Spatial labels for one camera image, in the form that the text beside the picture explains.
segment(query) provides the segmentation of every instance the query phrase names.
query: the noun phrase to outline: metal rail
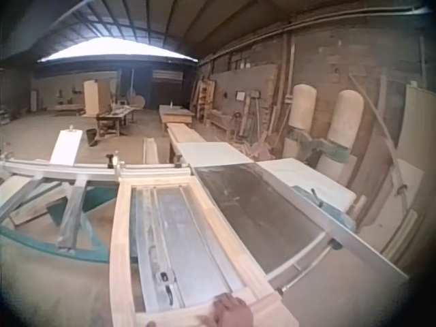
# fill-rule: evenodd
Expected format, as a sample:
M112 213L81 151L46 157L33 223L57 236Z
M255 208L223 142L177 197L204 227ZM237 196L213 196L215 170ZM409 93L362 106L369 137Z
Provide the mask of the metal rail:
M188 167L175 168L174 165L126 165L119 171L108 169L106 165L74 165L72 167L49 165L34 161L10 160L0 162L0 170L11 174L75 181L79 177L88 181L118 182L119 178L159 178L189 176Z

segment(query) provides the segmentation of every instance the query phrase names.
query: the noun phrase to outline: wooden frame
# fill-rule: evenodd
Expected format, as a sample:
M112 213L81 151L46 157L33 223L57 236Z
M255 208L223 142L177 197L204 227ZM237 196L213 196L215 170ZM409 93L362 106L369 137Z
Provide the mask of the wooden frame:
M230 224L215 207L194 176L123 179L120 182L110 247L110 304L114 327L213 326L213 303L161 313L135 313L129 260L129 212L131 188L188 184L205 219L233 264L245 288L235 293L254 314L255 326L298 326L294 316L281 303L281 297L266 280L264 271L247 251Z

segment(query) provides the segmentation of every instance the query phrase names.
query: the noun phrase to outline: plywood sheet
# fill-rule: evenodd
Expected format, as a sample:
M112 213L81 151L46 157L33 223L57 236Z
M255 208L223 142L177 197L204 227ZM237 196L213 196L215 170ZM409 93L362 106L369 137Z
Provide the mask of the plywood sheet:
M79 129L64 129L61 131L54 146L50 164L74 165L81 138L82 131Z
M434 166L435 126L436 94L407 85L398 157L421 170Z
M407 185L405 193L407 207L409 208L421 184L424 172L402 159L399 159L398 163L403 182ZM372 225L363 227L359 233L359 237L361 237L362 240L379 252L394 235L395 230L399 227L403 219L401 196L396 195L396 191L400 185L395 178L396 175L393 175L394 188L381 209L380 214L377 216L377 219Z
M192 167L225 166L253 162L226 142L180 143L178 149Z
M311 193L311 189L314 189L321 200L340 211L347 211L356 199L354 192L304 165L301 161L286 158L261 161L258 162L258 165L290 187L297 185L309 193Z

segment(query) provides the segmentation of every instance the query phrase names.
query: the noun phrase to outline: white panel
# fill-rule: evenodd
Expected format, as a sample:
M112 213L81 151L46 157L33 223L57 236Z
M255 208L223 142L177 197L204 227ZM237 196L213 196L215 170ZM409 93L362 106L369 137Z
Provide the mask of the white panel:
M79 129L64 129L61 131L54 146L50 164L74 165L81 138L82 131Z
M253 162L227 142L178 143L178 149L192 167L226 166Z
M309 193L311 189L314 189L322 201L342 212L347 211L356 199L355 193L304 165L301 161L287 158L262 161L258 162L258 165L290 187L297 185Z

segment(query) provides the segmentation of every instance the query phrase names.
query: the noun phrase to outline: skylight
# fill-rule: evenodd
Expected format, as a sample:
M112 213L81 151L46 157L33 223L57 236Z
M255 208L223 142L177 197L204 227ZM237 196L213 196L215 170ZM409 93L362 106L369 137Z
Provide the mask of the skylight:
M134 41L116 39L114 37L99 37L89 41L85 41L67 49L52 54L49 57L43 58L40 61L48 61L53 59L72 58L81 56L95 55L152 55L173 58L184 58L192 61L197 61L193 58L186 57L179 53L169 50L164 50L156 46L137 43Z

